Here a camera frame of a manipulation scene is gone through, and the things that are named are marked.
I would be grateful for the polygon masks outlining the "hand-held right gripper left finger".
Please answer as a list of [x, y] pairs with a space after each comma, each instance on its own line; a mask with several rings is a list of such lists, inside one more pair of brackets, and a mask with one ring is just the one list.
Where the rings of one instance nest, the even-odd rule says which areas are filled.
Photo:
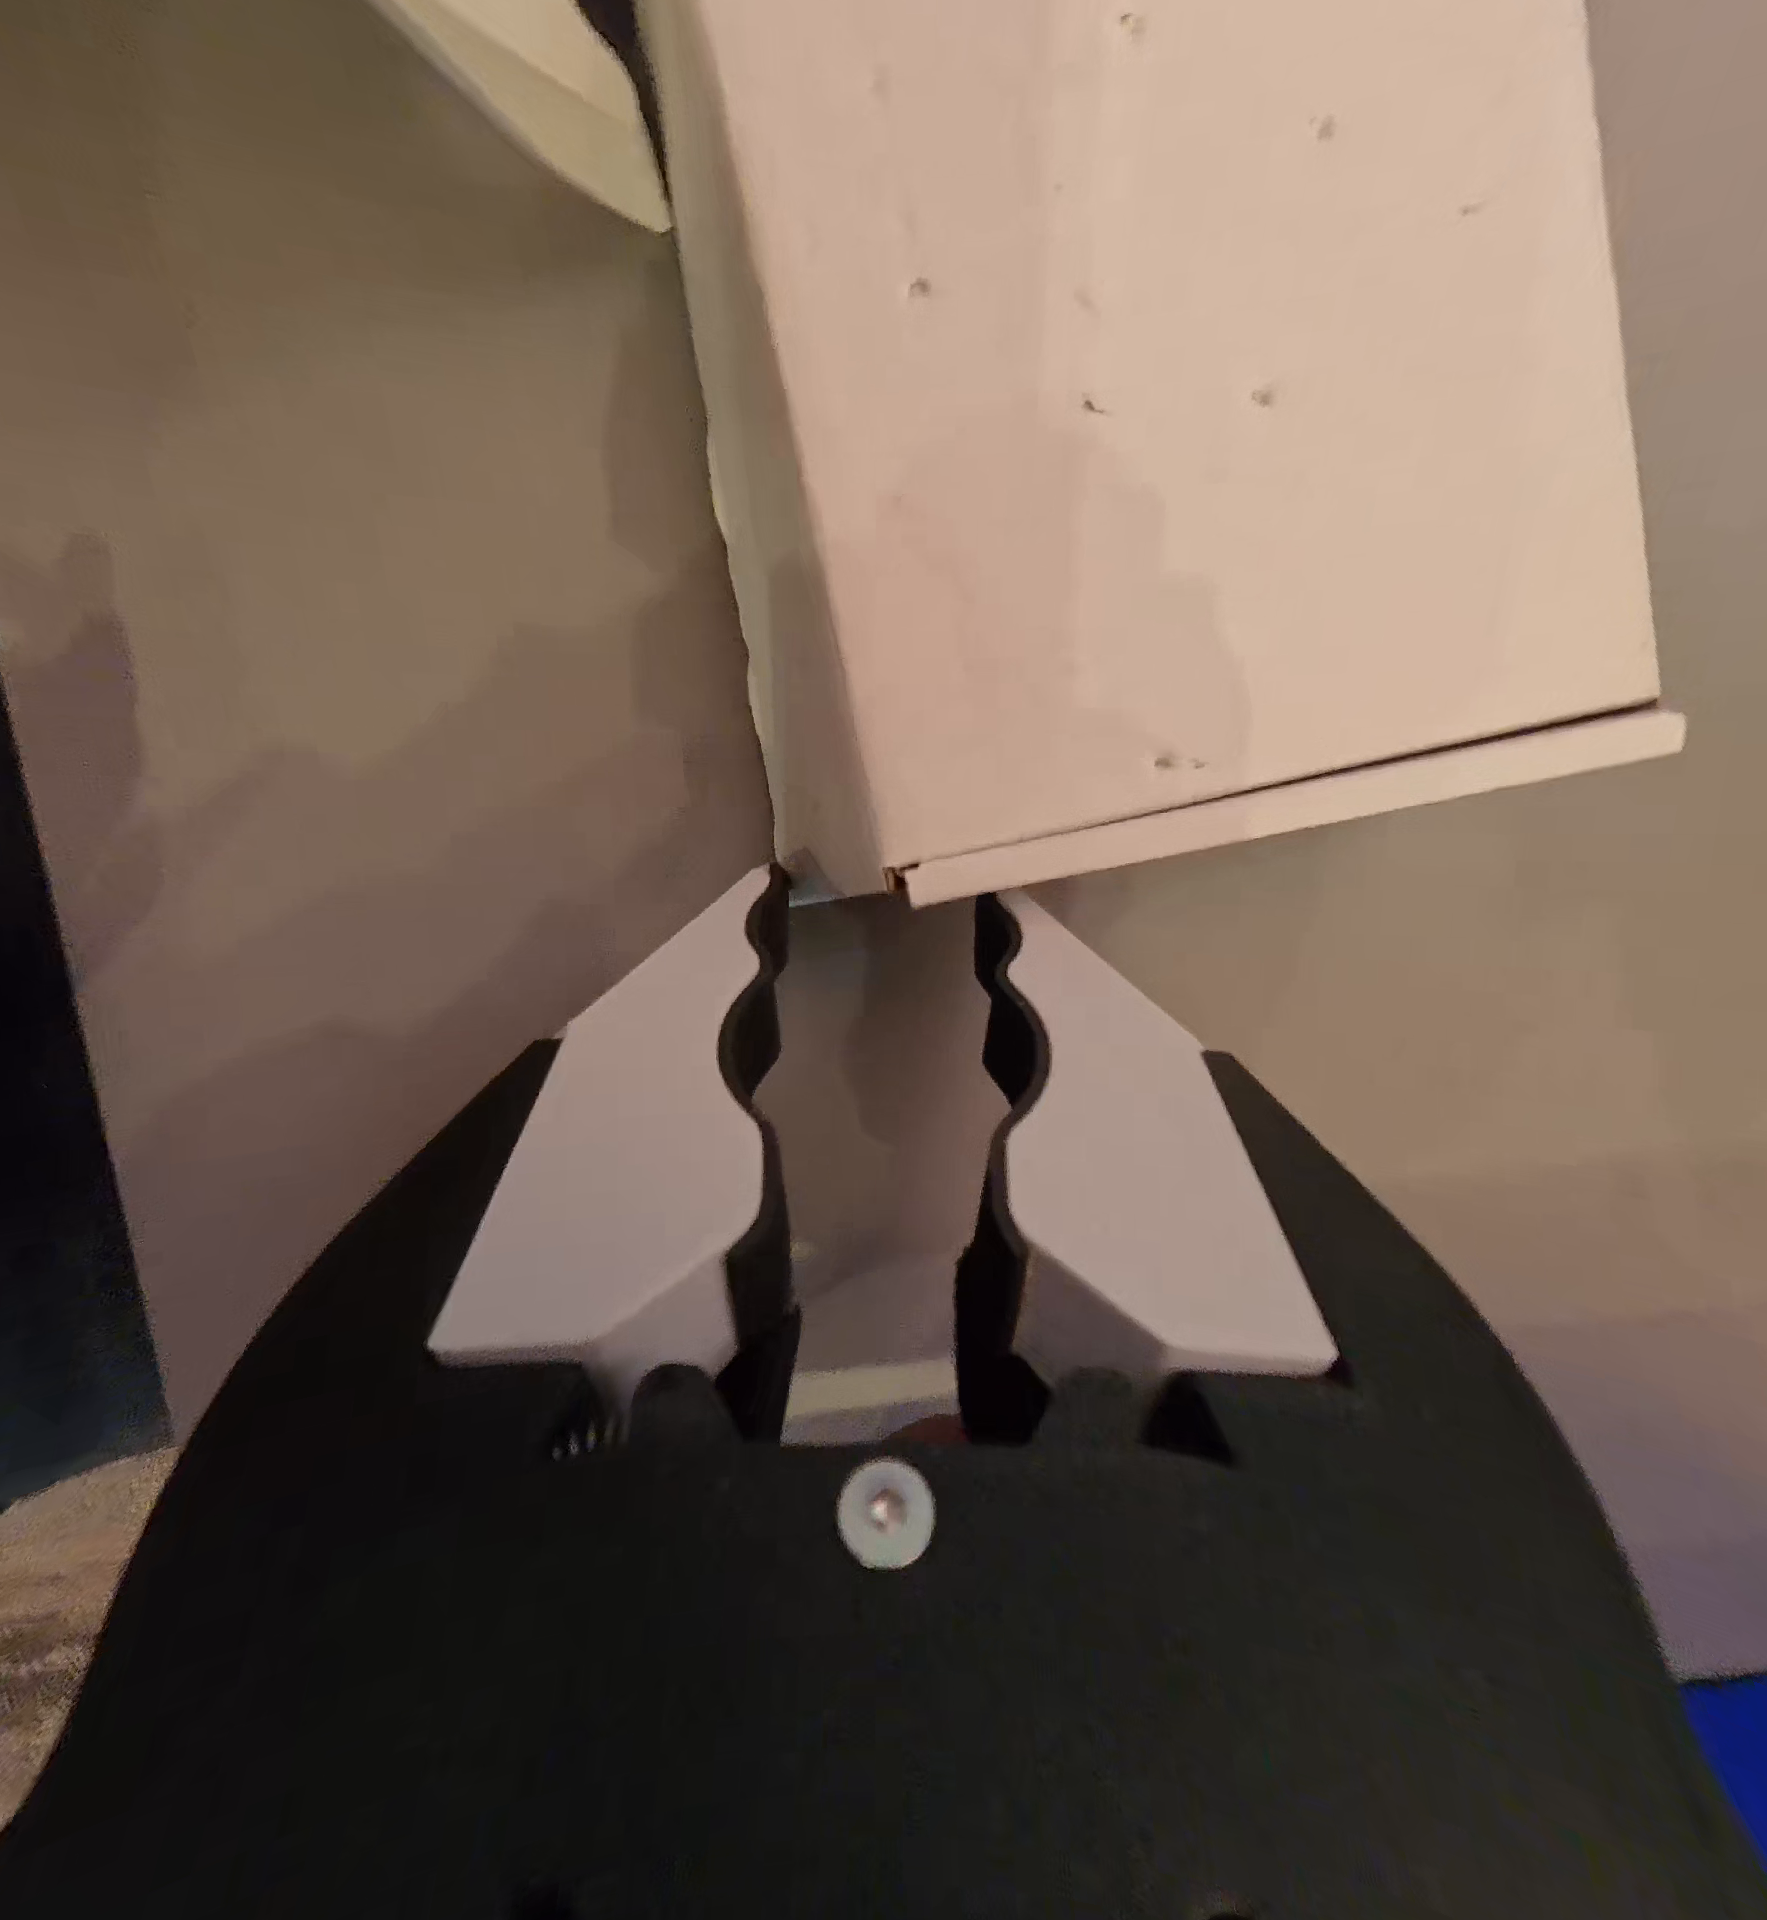
[[800, 1307], [758, 1091], [789, 909], [789, 875], [751, 870], [560, 1030], [427, 1336], [439, 1363], [571, 1363], [613, 1415], [696, 1368], [744, 1437], [782, 1437]]

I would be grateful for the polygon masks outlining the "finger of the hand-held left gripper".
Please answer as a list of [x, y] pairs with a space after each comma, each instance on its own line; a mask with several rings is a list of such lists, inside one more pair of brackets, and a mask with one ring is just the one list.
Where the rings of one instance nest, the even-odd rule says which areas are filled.
[[628, 67], [573, 3], [376, 3], [525, 158], [649, 234], [672, 210]]

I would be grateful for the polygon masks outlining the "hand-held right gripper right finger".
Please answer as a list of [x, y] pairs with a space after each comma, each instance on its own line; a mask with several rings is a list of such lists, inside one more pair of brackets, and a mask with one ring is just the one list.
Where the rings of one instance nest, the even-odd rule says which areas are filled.
[[1337, 1347], [1206, 1047], [1024, 894], [979, 896], [1005, 1102], [955, 1274], [967, 1436], [1025, 1443], [1073, 1376], [1159, 1425], [1179, 1380], [1324, 1378]]

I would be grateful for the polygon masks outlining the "white cardboard box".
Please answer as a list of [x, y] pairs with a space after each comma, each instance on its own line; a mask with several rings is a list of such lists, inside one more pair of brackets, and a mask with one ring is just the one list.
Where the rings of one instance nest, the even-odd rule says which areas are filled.
[[636, 12], [803, 883], [1680, 749], [1583, 4]]

